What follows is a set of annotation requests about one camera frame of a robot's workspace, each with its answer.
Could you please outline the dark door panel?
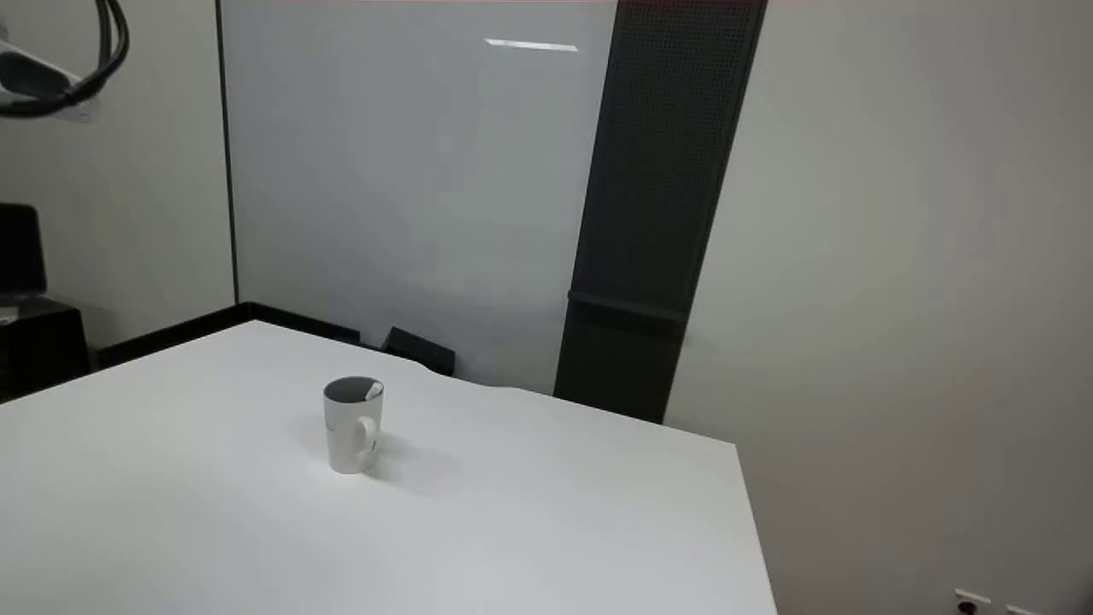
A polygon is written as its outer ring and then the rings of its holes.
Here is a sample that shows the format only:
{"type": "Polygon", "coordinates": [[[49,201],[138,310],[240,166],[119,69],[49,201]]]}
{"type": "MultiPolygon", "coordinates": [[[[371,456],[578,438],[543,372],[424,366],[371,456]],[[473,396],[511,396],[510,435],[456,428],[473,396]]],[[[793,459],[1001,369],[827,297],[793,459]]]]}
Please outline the dark door panel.
{"type": "Polygon", "coordinates": [[[554,394],[665,422],[769,0],[618,0],[554,394]]]}

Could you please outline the black cabinet at left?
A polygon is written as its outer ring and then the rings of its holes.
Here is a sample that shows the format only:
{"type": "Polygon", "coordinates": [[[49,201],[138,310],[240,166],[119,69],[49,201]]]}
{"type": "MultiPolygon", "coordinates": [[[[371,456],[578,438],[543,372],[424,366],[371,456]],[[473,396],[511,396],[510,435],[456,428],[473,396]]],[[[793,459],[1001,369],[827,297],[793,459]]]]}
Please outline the black cabinet at left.
{"type": "Polygon", "coordinates": [[[0,205],[0,396],[27,396],[91,369],[83,310],[49,297],[30,205],[0,205]]]}

